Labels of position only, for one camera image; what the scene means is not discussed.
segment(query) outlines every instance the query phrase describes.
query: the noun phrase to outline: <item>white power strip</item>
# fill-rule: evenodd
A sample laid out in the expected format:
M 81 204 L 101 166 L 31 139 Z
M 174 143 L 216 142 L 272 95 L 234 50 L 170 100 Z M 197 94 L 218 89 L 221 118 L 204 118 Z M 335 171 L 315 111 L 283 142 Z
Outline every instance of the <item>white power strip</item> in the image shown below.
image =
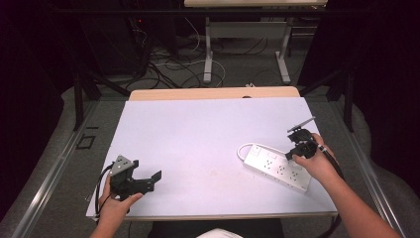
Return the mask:
M 253 144 L 245 157 L 244 165 L 300 192 L 308 189 L 311 180 L 305 168 L 288 161 L 284 154 L 269 151 L 256 144 Z

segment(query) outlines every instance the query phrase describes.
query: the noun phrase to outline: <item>gray floor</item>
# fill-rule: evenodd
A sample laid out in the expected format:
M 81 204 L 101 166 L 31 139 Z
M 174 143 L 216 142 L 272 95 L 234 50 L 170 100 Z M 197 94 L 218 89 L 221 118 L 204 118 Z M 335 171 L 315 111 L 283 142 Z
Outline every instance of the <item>gray floor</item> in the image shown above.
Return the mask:
M 218 51 L 223 46 L 223 53 L 243 53 L 250 49 L 260 39 L 248 40 L 221 40 L 214 45 L 214 50 Z M 278 86 L 283 85 L 279 79 L 279 72 L 273 52 L 278 50 L 276 41 L 268 41 L 266 48 L 263 47 L 264 40 L 255 48 L 253 52 L 264 51 L 258 55 L 244 56 L 225 56 L 215 54 L 213 71 L 224 77 L 223 86 L 245 86 L 252 82 L 255 86 Z M 292 85 L 296 85 L 297 78 L 303 64 L 305 54 L 310 45 L 308 39 L 296 39 L 293 42 L 293 52 L 290 58 L 286 59 L 289 74 L 293 79 Z M 183 55 L 199 56 L 193 61 L 203 60 L 204 56 L 191 49 L 184 50 Z M 156 61 L 156 64 L 164 63 L 165 59 Z M 203 63 L 192 64 L 189 70 L 195 73 L 202 72 Z M 193 74 L 191 71 L 169 70 L 163 65 L 159 66 L 161 71 L 178 83 L 182 83 Z M 153 85 L 151 80 L 140 81 L 129 86 L 130 90 L 136 88 L 148 88 Z M 194 87 L 198 85 L 196 79 L 188 80 L 185 86 Z M 208 87 L 220 86 L 219 80 L 214 79 Z M 95 223 L 87 219 L 84 213 L 87 208 L 85 197 L 91 193 L 96 184 L 97 177 L 102 169 L 102 161 L 105 158 L 108 147 L 112 141 L 113 133 L 118 119 L 124 106 L 123 98 L 109 88 L 100 86 L 103 97 L 98 102 L 86 100 L 86 123 L 76 133 L 72 132 L 74 126 L 74 103 L 72 89 L 62 95 L 65 101 L 64 111 L 61 115 L 58 126 L 46 147 L 43 156 L 35 168 L 31 178 L 22 190 L 19 197 L 9 210 L 6 217 L 0 224 L 1 237 L 21 237 L 26 234 L 28 237 L 87 237 L 94 229 Z M 311 111 L 317 116 L 317 123 L 324 138 L 329 142 L 329 146 L 334 148 L 336 155 L 341 160 L 348 183 L 361 196 L 361 198 L 374 210 L 382 212 L 379 204 L 383 200 L 376 200 L 374 196 L 377 190 L 369 187 L 369 178 L 375 178 L 380 184 L 380 191 L 383 191 L 387 211 L 394 213 L 406 237 L 416 237 L 420 229 L 420 201 L 414 195 L 407 184 L 393 174 L 378 168 L 375 164 L 374 173 L 364 177 L 364 170 L 355 159 L 354 147 L 349 146 L 351 139 L 357 139 L 358 146 L 368 160 L 370 148 L 370 136 L 368 125 L 366 124 L 363 113 L 354 109 L 354 125 L 356 132 L 349 136 L 343 132 L 343 125 L 340 120 L 340 113 L 337 108 L 341 107 L 341 102 L 327 102 L 325 100 L 326 88 L 319 88 L 311 95 L 306 97 Z M 90 150 L 76 149 L 76 143 L 80 137 L 95 136 L 95 141 Z M 61 167 L 58 173 L 54 170 L 56 166 Z M 43 189 L 45 180 L 54 176 L 56 183 L 51 184 L 53 193 L 47 197 L 42 197 L 43 206 L 38 207 L 37 215 L 28 214 L 28 208 L 34 207 L 39 200 L 34 198 L 40 189 Z M 31 225 L 23 223 L 22 220 L 30 217 L 33 221 Z M 305 217 L 305 218 L 286 218 L 283 219 L 284 233 L 286 237 L 314 237 L 325 231 L 329 226 L 329 217 Z M 147 237 L 152 224 L 150 222 L 124 222 L 116 237 Z M 340 226 L 332 237 L 347 237 L 343 226 Z

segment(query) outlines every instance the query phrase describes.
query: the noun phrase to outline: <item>person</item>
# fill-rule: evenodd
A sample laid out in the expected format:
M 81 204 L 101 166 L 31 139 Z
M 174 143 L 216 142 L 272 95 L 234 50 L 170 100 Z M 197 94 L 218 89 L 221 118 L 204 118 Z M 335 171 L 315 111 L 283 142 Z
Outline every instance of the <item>person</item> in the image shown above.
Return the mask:
M 324 140 L 319 135 L 313 134 L 313 137 L 319 145 L 324 145 L 324 147 L 329 151 L 333 158 L 336 159 L 334 153 L 328 148 L 328 146 L 325 145 Z M 346 227 L 350 237 L 400 237 L 399 234 L 395 230 L 393 230 L 388 223 L 386 223 L 377 213 L 375 213 L 367 204 L 365 204 L 356 195 L 356 193 L 346 184 L 346 182 L 342 178 L 340 178 L 334 167 L 326 159 L 325 155 L 320 150 L 317 150 L 316 154 L 310 159 L 303 159 L 301 157 L 293 155 L 293 160 L 296 164 L 304 167 L 313 178 L 318 180 L 324 186 L 326 191 L 331 196 L 334 204 L 336 205 L 337 210 L 340 213 L 344 226 Z M 110 193 L 109 177 L 107 177 L 103 194 L 99 199 L 99 203 L 103 206 L 100 212 L 99 223 L 96 229 L 93 231 L 91 237 L 113 237 L 114 233 L 117 231 L 118 227 L 124 220 L 127 210 L 142 196 L 142 194 L 137 193 L 130 196 L 124 201 L 120 202 L 116 200 L 115 197 L 112 196 L 112 194 Z M 205 224 L 212 224 L 212 222 L 216 222 L 215 224 L 220 224 L 217 223 L 217 221 L 196 222 L 205 222 Z M 234 221 L 234 223 L 236 224 L 239 224 L 241 222 L 247 221 Z M 260 222 L 260 224 L 268 224 L 268 227 L 281 228 L 281 225 L 269 225 L 270 222 L 277 222 L 275 219 L 260 219 L 257 220 L 257 222 Z M 177 222 L 170 222 L 168 224 L 176 226 Z M 161 229 L 163 227 L 164 226 L 155 228 L 154 226 L 151 233 L 154 233 L 156 230 L 159 230 L 158 233 L 162 233 Z M 249 230 L 251 227 L 253 231 L 258 232 L 258 228 L 253 227 L 252 225 L 242 225 L 242 227 L 247 227 Z

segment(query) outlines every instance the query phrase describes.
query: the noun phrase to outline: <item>desk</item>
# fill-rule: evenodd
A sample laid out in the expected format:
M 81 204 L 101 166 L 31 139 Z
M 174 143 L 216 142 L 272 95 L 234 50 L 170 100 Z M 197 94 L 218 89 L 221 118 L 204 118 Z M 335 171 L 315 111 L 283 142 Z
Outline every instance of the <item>desk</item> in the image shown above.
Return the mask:
M 194 8 L 226 8 L 226 7 L 296 7 L 296 6 L 323 6 L 327 0 L 185 0 L 186 7 Z M 275 52 L 281 80 L 284 84 L 291 83 L 287 66 L 284 61 L 287 44 L 291 33 L 293 19 L 287 22 L 210 22 L 206 18 L 206 62 L 204 66 L 203 81 L 211 81 L 213 52 L 211 51 L 211 38 L 282 38 L 280 51 Z
M 283 151 L 293 148 L 286 130 L 311 117 L 305 99 L 298 96 L 294 87 L 133 92 L 104 168 L 122 155 L 139 160 L 134 179 L 160 170 L 162 178 L 154 192 L 132 206 L 127 219 L 336 215 L 316 179 L 301 193 L 247 169 L 236 155 L 249 142 Z M 318 132 L 315 122 L 305 128 Z M 86 215 L 94 215 L 93 200 Z

